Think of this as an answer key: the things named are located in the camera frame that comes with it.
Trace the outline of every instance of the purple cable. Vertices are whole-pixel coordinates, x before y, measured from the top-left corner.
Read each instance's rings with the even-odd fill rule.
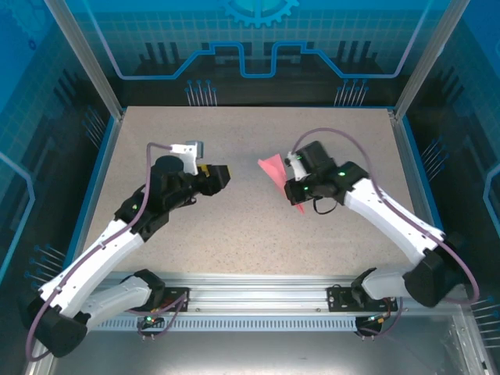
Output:
[[[144,192],[144,197],[142,199],[141,203],[141,208],[137,212],[137,215],[130,221],[124,228],[118,230],[115,234],[111,235],[110,237],[106,238],[101,244],[96,245],[92,250],[90,250],[84,257],[82,257],[75,265],[68,271],[68,273],[61,279],[57,287],[54,288],[54,291],[50,294],[50,296],[47,298],[47,301],[42,305],[40,310],[38,310],[37,315],[33,319],[33,323],[31,324],[30,330],[28,331],[28,336],[26,339],[26,345],[24,347],[25,352],[26,352],[26,357],[28,361],[30,362],[37,362],[44,357],[46,357],[50,352],[46,351],[45,353],[39,355],[38,357],[33,357],[33,340],[34,340],[34,333],[38,327],[38,324],[40,323],[41,318],[45,314],[45,311],[47,311],[48,307],[58,295],[62,288],[66,285],[68,280],[74,275],[74,273],[81,267],[82,264],[87,262],[96,252],[98,252],[101,248],[105,248],[105,246],[111,242],[116,240],[119,236],[121,236],[123,233],[127,232],[130,228],[132,228],[133,225],[139,219],[141,218],[142,214],[144,213],[144,210],[146,209],[146,204],[148,203],[148,198],[149,198],[149,187],[151,184],[151,147],[157,147],[157,148],[162,148],[164,150],[171,150],[172,148],[170,146],[165,146],[165,145],[160,145],[158,143],[154,142],[149,142],[148,146],[146,148],[146,185],[145,185],[145,192]]]
[[[161,313],[164,313],[166,310],[171,309],[172,307],[174,307],[175,305],[177,305],[177,308],[175,309],[175,313],[173,314],[172,319],[170,320],[170,322],[166,325],[165,329],[162,330],[161,332],[159,332],[158,334],[153,334],[152,335],[153,337],[160,338],[160,337],[162,337],[164,334],[166,334],[168,332],[168,330],[173,326],[173,322],[177,318],[177,315],[179,315],[179,311],[180,311],[180,309],[182,309],[182,306],[184,305],[185,301],[186,301],[186,294],[181,295],[177,300],[175,300],[174,302],[172,302],[167,307],[165,307],[165,308],[163,308],[163,309],[161,309],[159,311],[155,311],[153,314],[149,314],[149,315],[156,316],[156,315],[159,315]],[[140,324],[137,325],[137,333],[140,334],[143,337],[146,336],[144,334],[144,331],[142,330]]]
[[[140,316],[158,316],[158,315],[163,314],[163,313],[167,312],[168,310],[172,309],[178,303],[185,302],[185,301],[186,301],[186,294],[184,293],[178,299],[176,299],[174,302],[172,302],[170,305],[168,305],[167,307],[164,307],[163,309],[160,309],[158,311],[151,312],[151,311],[127,310],[127,312],[130,314],[135,314],[135,315],[140,315]]]
[[[474,277],[474,275],[470,271],[469,267],[463,262],[462,259],[460,259],[460,257],[447,244],[445,244],[439,238],[435,237],[433,234],[427,233],[420,225],[411,221],[403,213],[399,212],[398,209],[396,209],[390,202],[385,200],[384,196],[382,195],[382,191],[380,191],[380,188],[378,186],[377,177],[375,176],[375,169],[373,168],[373,164],[371,162],[371,159],[368,156],[368,154],[366,153],[363,146],[361,146],[361,144],[356,139],[354,139],[354,137],[345,133],[342,130],[334,129],[331,127],[318,127],[316,129],[312,129],[312,130],[305,132],[297,140],[297,142],[295,142],[295,145],[292,149],[292,152],[295,152],[297,150],[298,145],[300,145],[300,142],[302,142],[302,140],[305,137],[307,137],[310,134],[317,133],[319,131],[329,131],[331,133],[341,135],[342,137],[350,140],[350,142],[353,143],[353,145],[356,146],[357,149],[362,153],[363,158],[365,158],[366,165],[368,166],[368,173],[370,174],[370,177],[371,177],[373,189],[377,193],[378,198],[399,218],[403,219],[405,222],[407,222],[407,224],[409,224],[410,226],[412,226],[413,228],[418,230],[421,234],[423,234],[424,236],[428,236],[432,241],[434,241],[436,244],[441,246],[459,264],[459,266],[462,267],[463,272],[467,275],[470,283],[472,284],[473,297],[472,297],[472,299],[466,300],[466,301],[458,300],[458,299],[454,299],[454,298],[445,298],[445,301],[451,302],[451,303],[456,303],[458,305],[470,305],[474,302],[477,302],[477,300],[479,299],[479,285],[477,285],[476,278]]]

